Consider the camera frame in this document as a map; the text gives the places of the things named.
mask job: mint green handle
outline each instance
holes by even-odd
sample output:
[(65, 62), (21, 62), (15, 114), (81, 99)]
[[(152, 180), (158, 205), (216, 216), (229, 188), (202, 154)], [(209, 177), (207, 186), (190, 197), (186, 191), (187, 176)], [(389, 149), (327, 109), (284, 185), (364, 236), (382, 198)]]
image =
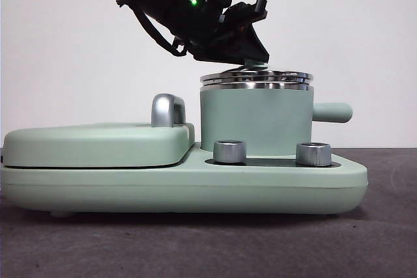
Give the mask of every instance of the mint green handle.
[(315, 122), (347, 123), (352, 119), (352, 116), (353, 110), (349, 104), (314, 104), (313, 107)]

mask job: green led light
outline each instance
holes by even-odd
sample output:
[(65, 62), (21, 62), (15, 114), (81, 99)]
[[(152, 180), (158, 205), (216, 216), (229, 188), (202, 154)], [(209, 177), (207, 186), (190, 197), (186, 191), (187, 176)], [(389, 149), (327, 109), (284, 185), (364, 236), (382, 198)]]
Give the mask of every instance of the green led light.
[(190, 0), (190, 2), (193, 7), (198, 5), (198, 0)]

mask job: black cable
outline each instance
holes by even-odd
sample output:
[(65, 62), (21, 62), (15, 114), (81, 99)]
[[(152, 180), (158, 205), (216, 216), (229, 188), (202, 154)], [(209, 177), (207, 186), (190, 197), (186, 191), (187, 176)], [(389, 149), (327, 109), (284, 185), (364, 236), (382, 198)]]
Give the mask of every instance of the black cable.
[(175, 49), (175, 47), (173, 45), (171, 45), (161, 35), (161, 33), (159, 33), (159, 31), (152, 24), (152, 22), (149, 21), (148, 17), (146, 16), (146, 14), (142, 10), (136, 8), (134, 10), (134, 13), (135, 13), (135, 16), (137, 17), (137, 19), (139, 20), (140, 24), (142, 25), (142, 27), (146, 31), (146, 33), (148, 33), (148, 35), (150, 37), (152, 37), (159, 46), (163, 47), (166, 51), (172, 53), (176, 57), (183, 57), (187, 54), (186, 46), (184, 46), (184, 49), (182, 51), (178, 51), (177, 49)]

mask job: flat lid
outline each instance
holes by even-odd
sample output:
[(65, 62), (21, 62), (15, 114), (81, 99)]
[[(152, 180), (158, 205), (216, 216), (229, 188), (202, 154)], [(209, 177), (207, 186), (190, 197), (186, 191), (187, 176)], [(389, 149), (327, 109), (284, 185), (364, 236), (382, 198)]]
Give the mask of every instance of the flat lid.
[(203, 86), (222, 83), (242, 82), (279, 82), (279, 83), (301, 83), (309, 85), (313, 80), (311, 74), (287, 70), (275, 70), (267, 65), (241, 66), (220, 74), (203, 76)]
[(194, 144), (194, 126), (94, 124), (17, 130), (5, 137), (8, 167), (115, 168), (178, 163)]

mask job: mint green pot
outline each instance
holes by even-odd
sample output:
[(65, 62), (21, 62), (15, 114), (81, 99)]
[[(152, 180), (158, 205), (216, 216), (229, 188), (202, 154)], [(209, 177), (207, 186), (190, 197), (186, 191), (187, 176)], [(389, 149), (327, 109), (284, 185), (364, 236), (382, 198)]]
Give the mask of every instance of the mint green pot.
[(347, 104), (313, 104), (313, 89), (212, 89), (201, 91), (201, 148), (217, 140), (246, 142), (248, 155), (294, 155), (311, 142), (313, 120), (347, 122)]

